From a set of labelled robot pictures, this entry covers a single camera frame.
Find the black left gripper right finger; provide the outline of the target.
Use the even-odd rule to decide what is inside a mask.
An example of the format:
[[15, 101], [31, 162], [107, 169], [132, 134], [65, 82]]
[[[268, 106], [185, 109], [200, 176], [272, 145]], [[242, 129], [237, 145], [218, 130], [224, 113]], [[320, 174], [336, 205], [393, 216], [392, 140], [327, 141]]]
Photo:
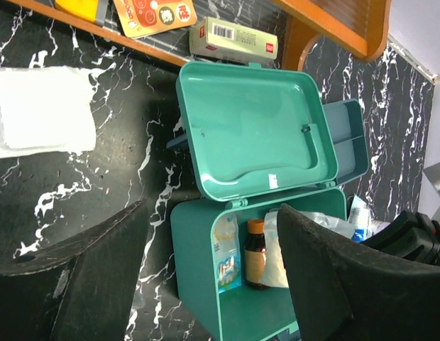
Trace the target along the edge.
[[289, 205], [277, 233], [303, 340], [440, 340], [440, 266], [354, 242]]

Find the white gauze pad packet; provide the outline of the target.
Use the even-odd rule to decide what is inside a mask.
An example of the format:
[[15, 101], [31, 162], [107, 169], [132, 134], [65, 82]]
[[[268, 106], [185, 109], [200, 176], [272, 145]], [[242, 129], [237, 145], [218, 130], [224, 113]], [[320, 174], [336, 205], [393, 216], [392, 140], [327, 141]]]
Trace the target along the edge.
[[0, 159], [94, 150], [89, 73], [67, 66], [0, 67]]

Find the orange medicine box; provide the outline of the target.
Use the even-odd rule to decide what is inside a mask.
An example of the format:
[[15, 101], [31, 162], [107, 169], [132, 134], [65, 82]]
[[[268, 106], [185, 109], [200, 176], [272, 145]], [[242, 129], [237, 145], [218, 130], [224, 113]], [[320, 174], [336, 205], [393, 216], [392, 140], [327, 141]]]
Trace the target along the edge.
[[123, 33], [142, 38], [197, 22], [194, 4], [189, 0], [114, 0]]

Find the blue-white swab bag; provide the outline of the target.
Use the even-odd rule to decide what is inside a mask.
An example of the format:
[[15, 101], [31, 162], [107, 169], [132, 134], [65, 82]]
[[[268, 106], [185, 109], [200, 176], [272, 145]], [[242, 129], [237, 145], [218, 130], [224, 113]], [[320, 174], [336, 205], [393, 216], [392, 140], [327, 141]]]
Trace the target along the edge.
[[221, 216], [213, 230], [216, 281], [219, 293], [241, 285], [241, 253], [236, 215]]

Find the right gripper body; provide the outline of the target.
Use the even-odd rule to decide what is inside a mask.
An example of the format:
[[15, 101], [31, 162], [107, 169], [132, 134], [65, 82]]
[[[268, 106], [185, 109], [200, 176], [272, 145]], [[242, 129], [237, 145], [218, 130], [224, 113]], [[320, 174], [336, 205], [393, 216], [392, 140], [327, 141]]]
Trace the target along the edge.
[[401, 212], [361, 244], [401, 259], [440, 266], [440, 224], [419, 212]]

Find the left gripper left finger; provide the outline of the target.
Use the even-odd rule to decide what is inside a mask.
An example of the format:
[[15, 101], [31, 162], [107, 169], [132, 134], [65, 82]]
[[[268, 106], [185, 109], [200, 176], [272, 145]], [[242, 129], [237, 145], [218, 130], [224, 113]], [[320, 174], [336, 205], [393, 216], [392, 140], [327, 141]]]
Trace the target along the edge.
[[123, 340], [148, 220], [145, 203], [137, 201], [0, 264], [0, 340]]

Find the brown bottle orange cap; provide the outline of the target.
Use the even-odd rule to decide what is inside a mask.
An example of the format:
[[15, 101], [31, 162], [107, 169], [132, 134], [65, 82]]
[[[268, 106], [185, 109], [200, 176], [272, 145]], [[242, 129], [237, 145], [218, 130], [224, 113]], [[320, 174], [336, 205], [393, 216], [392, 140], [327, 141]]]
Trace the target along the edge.
[[260, 282], [266, 263], [264, 219], [247, 222], [248, 236], [244, 244], [246, 283], [256, 290], [269, 289]]

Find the bag of cotton balls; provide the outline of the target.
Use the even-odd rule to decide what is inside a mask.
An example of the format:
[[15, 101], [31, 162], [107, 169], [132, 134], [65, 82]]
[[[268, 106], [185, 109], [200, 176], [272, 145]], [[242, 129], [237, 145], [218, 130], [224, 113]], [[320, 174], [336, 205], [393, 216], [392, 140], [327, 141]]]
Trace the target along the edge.
[[[355, 227], [343, 219], [325, 215], [321, 212], [301, 211], [301, 213], [322, 227], [349, 239], [355, 233]], [[271, 210], [265, 215], [263, 234], [266, 248], [265, 266], [259, 278], [259, 283], [272, 288], [289, 288], [277, 235], [277, 209]]]

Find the white-blue ointment tube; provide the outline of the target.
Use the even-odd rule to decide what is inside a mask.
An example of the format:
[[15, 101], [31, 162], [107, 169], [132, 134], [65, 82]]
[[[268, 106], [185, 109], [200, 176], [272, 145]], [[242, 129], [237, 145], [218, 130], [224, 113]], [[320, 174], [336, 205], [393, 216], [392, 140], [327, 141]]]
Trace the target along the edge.
[[389, 222], [375, 220], [368, 204], [357, 195], [351, 196], [348, 203], [348, 222], [355, 227], [352, 236], [353, 241], [363, 242], [384, 230], [390, 224]]

